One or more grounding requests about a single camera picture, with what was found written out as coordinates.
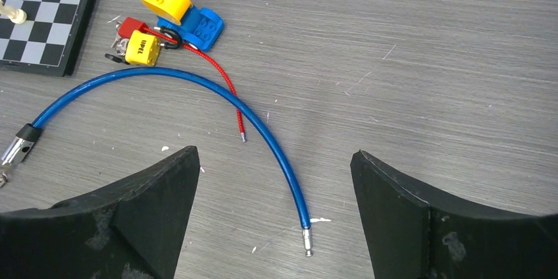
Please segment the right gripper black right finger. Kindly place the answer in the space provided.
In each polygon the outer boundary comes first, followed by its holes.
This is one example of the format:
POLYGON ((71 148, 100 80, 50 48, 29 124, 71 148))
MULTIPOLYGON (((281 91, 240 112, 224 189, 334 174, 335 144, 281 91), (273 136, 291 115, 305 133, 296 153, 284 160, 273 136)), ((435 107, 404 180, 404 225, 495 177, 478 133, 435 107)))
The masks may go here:
POLYGON ((376 278, 557 277, 557 215, 457 197, 366 151, 350 167, 376 278))

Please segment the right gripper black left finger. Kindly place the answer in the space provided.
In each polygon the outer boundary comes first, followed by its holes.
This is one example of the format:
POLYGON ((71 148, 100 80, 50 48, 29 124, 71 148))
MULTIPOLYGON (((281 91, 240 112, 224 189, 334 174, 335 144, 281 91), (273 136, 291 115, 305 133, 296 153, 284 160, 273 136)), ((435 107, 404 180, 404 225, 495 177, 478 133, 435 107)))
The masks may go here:
POLYGON ((187 146, 48 209, 1 214, 2 278, 173 278, 199 178, 187 146))

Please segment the yellow black padlock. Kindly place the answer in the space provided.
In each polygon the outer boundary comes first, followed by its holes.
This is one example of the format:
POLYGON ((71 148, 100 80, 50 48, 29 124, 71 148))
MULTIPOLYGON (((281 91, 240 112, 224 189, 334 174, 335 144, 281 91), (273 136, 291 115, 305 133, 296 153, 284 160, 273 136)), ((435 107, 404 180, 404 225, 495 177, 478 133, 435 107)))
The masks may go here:
POLYGON ((120 64, 154 66, 162 49, 174 48, 171 48, 169 43, 163 43, 156 36, 143 34, 135 30, 129 38, 124 55, 117 55, 114 50, 114 53, 105 53, 105 58, 120 64))

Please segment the silver key with ring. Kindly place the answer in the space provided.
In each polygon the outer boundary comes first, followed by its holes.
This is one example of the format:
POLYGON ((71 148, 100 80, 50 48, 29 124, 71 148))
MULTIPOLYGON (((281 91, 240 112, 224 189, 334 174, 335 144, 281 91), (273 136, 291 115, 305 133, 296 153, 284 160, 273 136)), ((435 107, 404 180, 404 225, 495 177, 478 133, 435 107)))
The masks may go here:
POLYGON ((116 51, 117 55, 124 55, 126 53, 127 50, 127 45, 129 42, 128 38, 124 38, 120 35, 120 27, 122 26, 122 23, 117 21, 116 25, 115 25, 115 29, 116 29, 116 37, 115 40, 113 41, 111 47, 116 51))

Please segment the red cable padlock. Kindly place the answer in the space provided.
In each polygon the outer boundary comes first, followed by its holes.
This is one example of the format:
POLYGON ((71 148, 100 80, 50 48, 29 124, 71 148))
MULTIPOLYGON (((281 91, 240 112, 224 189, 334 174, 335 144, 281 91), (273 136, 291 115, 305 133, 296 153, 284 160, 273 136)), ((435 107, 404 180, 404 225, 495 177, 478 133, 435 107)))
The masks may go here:
POLYGON ((149 34, 160 38, 163 43, 169 43, 171 45, 171 48, 179 49, 182 47, 184 49, 190 50, 191 52, 199 55, 200 57, 203 57, 206 61, 211 63, 219 71, 220 75, 223 77, 224 81, 226 82, 230 92, 233 93, 235 96, 237 96, 236 90, 234 88, 231 79, 229 78, 227 73, 222 69, 222 67, 213 58, 206 55, 204 52, 199 51, 198 49, 188 44, 183 44, 181 37, 175 31, 171 29, 165 29, 165 28, 161 29, 159 27, 151 28, 143 21, 140 21, 132 17, 127 17, 122 22, 116 21, 115 28, 116 28, 117 36, 120 38, 130 38, 132 36, 132 33, 135 30, 138 30, 143 34, 149 34))

